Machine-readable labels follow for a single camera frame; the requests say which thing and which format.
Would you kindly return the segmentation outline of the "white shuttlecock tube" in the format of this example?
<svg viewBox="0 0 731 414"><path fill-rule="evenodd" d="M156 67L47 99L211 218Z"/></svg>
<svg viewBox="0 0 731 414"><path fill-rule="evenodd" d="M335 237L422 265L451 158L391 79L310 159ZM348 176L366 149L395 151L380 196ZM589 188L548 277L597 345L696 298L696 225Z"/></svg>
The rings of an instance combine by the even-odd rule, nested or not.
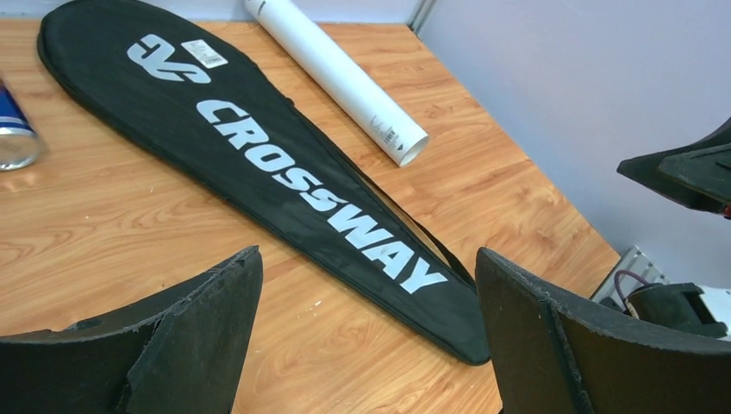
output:
<svg viewBox="0 0 731 414"><path fill-rule="evenodd" d="M428 133L293 2L244 2L245 9L399 167Z"/></svg>

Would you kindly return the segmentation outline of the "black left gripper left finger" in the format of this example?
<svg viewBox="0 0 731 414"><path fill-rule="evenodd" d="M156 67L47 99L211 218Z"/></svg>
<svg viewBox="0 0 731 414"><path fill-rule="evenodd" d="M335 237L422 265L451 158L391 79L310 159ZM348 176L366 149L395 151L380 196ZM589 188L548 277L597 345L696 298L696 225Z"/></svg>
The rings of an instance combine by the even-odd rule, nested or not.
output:
<svg viewBox="0 0 731 414"><path fill-rule="evenodd" d="M229 413L263 285L257 247L132 304L1 339L4 413Z"/></svg>

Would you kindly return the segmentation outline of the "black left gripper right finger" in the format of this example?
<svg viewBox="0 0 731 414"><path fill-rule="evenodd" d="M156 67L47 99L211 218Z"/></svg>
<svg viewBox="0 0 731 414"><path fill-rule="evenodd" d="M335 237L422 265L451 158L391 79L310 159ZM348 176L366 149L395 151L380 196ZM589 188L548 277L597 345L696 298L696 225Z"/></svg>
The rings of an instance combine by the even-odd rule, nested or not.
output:
<svg viewBox="0 0 731 414"><path fill-rule="evenodd" d="M626 316L489 248L475 276L503 412L729 412L729 342Z"/></svg>

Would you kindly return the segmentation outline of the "black Crossway racket bag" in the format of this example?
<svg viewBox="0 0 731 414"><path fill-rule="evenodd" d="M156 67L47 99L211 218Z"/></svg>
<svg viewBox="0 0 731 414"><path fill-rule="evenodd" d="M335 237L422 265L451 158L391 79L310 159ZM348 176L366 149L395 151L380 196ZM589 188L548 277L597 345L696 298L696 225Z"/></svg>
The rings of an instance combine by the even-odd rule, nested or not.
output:
<svg viewBox="0 0 731 414"><path fill-rule="evenodd" d="M235 46L142 1L70 1L42 18L37 53L115 132L437 347L490 359L465 267Z"/></svg>

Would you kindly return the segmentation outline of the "silver blue drink can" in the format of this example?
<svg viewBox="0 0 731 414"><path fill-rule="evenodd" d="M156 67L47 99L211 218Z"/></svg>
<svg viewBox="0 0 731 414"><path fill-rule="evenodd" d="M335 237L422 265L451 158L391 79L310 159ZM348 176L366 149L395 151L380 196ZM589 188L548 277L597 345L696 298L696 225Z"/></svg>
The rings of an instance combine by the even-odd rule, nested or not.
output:
<svg viewBox="0 0 731 414"><path fill-rule="evenodd" d="M1 170L29 166L37 161L41 151L40 137L1 79Z"/></svg>

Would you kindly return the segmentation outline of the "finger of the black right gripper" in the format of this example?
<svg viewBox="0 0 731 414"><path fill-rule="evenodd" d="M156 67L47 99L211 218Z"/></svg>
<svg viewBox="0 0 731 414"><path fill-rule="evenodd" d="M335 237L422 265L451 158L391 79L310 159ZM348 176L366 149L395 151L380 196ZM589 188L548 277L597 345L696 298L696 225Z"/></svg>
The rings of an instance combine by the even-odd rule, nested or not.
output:
<svg viewBox="0 0 731 414"><path fill-rule="evenodd" d="M690 145L623 160L616 171L690 210L730 213L730 121Z"/></svg>

